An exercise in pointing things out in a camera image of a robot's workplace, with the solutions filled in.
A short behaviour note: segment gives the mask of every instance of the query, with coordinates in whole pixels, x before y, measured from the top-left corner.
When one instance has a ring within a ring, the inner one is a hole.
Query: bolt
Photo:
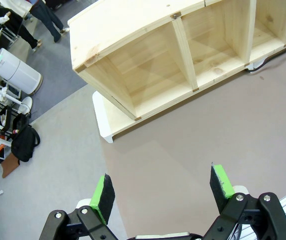
[[[242,195],[237,195],[236,200],[243,201],[244,197]]]
[[[269,202],[271,200],[271,197],[269,195],[264,196],[264,201]]]
[[[83,208],[82,210],[81,210],[81,213],[83,213],[83,214],[86,214],[88,212],[88,210],[86,209],[86,208]]]
[[[57,212],[57,213],[55,214],[55,217],[56,217],[57,219],[59,219],[60,217],[62,217],[62,214],[61,214],[60,212]]]

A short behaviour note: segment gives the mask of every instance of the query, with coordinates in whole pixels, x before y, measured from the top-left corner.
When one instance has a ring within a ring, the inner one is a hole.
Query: black cable
[[[255,71],[259,70],[260,68],[262,68],[262,67],[263,67],[265,64],[267,64],[269,61],[271,61],[271,60],[275,59],[276,57],[278,57],[278,56],[280,56],[280,55],[282,55],[282,54],[285,54],[285,53],[286,53],[286,48],[285,48],[284,50],[282,50],[282,51],[280,51],[280,52],[278,52],[278,53],[272,55],[272,56],[267,57],[267,58],[264,60],[264,62],[263,62],[260,66],[258,66],[257,68],[254,68],[254,69],[252,69],[252,70],[245,69],[245,71],[247,71],[248,73],[255,72]]]

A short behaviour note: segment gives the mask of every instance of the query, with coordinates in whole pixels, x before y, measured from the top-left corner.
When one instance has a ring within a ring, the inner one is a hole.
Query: black backpack
[[[18,160],[28,162],[33,156],[33,150],[40,144],[40,136],[31,125],[23,127],[13,138],[11,152]]]

